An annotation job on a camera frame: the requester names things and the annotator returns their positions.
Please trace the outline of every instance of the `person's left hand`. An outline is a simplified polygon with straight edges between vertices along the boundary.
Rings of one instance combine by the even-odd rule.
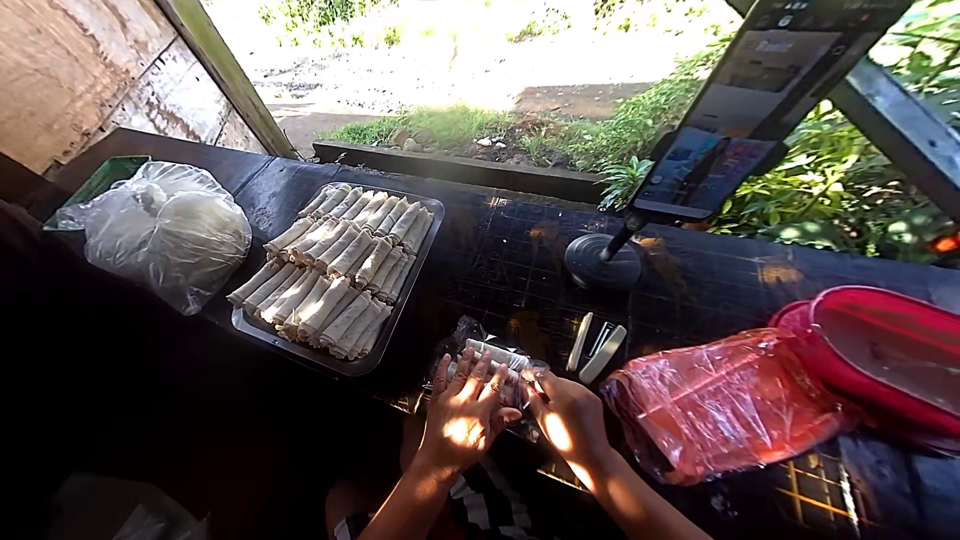
[[[426,429],[414,462],[430,468],[438,479],[456,479],[480,459],[507,424],[522,416],[499,402],[509,368],[500,365],[488,382],[490,352],[470,371],[473,356],[473,348],[467,347],[458,358],[453,380],[447,382],[450,355],[444,355],[434,376]]]

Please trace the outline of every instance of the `metal baking tray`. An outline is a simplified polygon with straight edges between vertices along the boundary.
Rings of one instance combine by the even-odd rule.
[[[407,298],[410,296],[410,291],[414,288],[414,283],[417,281],[417,276],[420,274],[423,261],[430,252],[430,246],[433,245],[433,239],[437,236],[437,231],[440,229],[440,224],[444,221],[444,204],[436,199],[420,197],[419,195],[415,195],[413,193],[404,193],[402,191],[384,189],[383,187],[377,187],[375,185],[347,184],[344,182],[333,182],[331,184],[335,186],[349,185],[351,187],[363,187],[364,190],[373,189],[375,191],[387,191],[391,195],[397,195],[399,197],[405,196],[407,201],[410,201],[411,203],[420,202],[421,206],[425,206],[433,212],[433,223],[430,226],[430,230],[426,233],[426,238],[423,239],[423,244],[420,246],[420,253],[417,255],[417,260],[414,262],[413,268],[410,269],[410,274],[407,276],[406,282],[403,283],[403,287],[400,289],[400,296],[396,299],[396,304],[394,304],[394,311],[390,314],[390,318],[384,323],[383,329],[380,331],[380,335],[376,337],[376,342],[373,344],[373,348],[366,356],[362,358],[355,360],[340,360],[327,354],[324,350],[314,349],[313,347],[304,346],[293,341],[287,341],[286,339],[276,335],[276,330],[274,329],[273,325],[267,324],[259,317],[251,317],[243,309],[235,308],[230,320],[233,323],[233,327],[237,330],[259,339],[260,341],[268,343],[273,349],[277,350],[278,353],[281,353],[297,362],[310,367],[316,367],[319,364],[348,377],[358,377],[373,371],[373,369],[376,368],[376,366],[380,363],[380,359],[383,358],[383,353],[387,350],[387,344],[390,343],[390,337],[394,333],[394,328],[396,328],[396,321],[399,320],[400,315],[403,313],[403,307],[407,303]],[[319,192],[320,189],[318,188],[309,199],[303,201],[303,204],[306,205]]]

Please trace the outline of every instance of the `wooden wall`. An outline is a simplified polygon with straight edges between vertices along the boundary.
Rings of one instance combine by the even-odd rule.
[[[266,153],[153,0],[0,0],[0,152],[42,174],[116,127]]]

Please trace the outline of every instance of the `smartphone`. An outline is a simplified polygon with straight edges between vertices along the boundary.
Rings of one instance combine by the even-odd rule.
[[[710,217],[909,6],[755,2],[631,206]]]

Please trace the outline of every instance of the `black countertop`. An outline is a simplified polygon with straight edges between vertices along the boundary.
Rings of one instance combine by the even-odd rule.
[[[578,321],[593,311],[594,326],[599,319],[628,328],[625,346],[606,375],[627,357],[764,326],[780,307],[835,285],[881,286],[935,304],[956,303],[960,298],[960,272],[952,270],[654,225],[647,226],[631,246],[640,250],[644,260],[644,274],[634,290],[629,295],[587,293],[564,271],[566,245],[584,233],[615,233],[621,225],[618,218],[590,206],[337,164],[238,153],[128,130],[114,132],[63,167],[57,181],[75,188],[103,160],[134,154],[205,168],[244,209],[253,227],[253,247],[225,291],[259,268],[265,258],[262,243],[285,230],[323,184],[366,184],[440,200],[446,218],[383,361],[358,378],[317,366],[344,384],[408,412],[419,408],[435,344],[453,332],[464,314],[562,371]],[[233,329],[229,313],[229,303],[217,295],[201,316],[238,339],[246,338]],[[868,472],[875,469],[876,456],[882,453],[887,454],[881,461],[896,460],[903,472],[884,477],[889,485],[880,488],[882,482]],[[577,483],[562,463],[546,469]],[[791,536],[817,531],[833,537],[884,537],[901,531],[900,516],[924,515],[925,498],[932,495],[918,486],[936,484],[936,497],[942,500],[947,493],[956,500],[958,473],[956,461],[931,461],[858,433],[765,469],[694,487],[658,489],[688,515],[713,522],[710,530],[756,528],[770,533],[791,524]],[[927,475],[937,478],[931,477],[928,484]],[[944,475],[953,478],[946,488]],[[884,499],[894,489],[891,486],[906,490],[893,507]],[[848,511],[850,501],[855,512]],[[906,507],[914,513],[903,510]],[[913,533],[922,521],[914,519],[902,530]]]

